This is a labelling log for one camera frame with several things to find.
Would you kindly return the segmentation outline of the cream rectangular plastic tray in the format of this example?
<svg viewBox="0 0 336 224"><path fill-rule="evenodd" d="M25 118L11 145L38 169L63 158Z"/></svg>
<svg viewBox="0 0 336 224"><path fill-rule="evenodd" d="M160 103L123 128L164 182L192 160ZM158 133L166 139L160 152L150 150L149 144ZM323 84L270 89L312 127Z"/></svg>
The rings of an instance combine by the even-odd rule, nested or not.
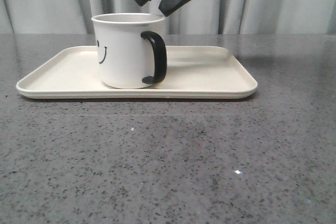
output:
<svg viewBox="0 0 336 224"><path fill-rule="evenodd" d="M64 49L16 84L32 99L242 99L258 83L226 48L168 46L163 82L143 89L115 89L99 78L95 46Z"/></svg>

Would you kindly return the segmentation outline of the white smiley mug black handle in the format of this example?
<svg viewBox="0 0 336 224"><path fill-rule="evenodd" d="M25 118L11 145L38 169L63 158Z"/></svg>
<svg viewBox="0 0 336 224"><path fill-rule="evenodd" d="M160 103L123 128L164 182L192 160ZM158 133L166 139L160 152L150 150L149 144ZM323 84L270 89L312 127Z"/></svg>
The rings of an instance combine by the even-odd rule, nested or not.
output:
<svg viewBox="0 0 336 224"><path fill-rule="evenodd" d="M92 17L101 80L118 89L162 82L167 73L165 17L112 13Z"/></svg>

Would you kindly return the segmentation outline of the grey pleated curtain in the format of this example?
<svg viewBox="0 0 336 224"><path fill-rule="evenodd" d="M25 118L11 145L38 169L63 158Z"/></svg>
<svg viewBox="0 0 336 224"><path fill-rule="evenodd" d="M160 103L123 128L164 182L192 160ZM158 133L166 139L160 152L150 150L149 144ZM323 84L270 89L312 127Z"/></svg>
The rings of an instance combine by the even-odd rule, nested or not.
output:
<svg viewBox="0 0 336 224"><path fill-rule="evenodd" d="M161 0L1 0L3 34L92 34L92 16L159 13ZM334 34L335 0L192 0L169 34Z"/></svg>

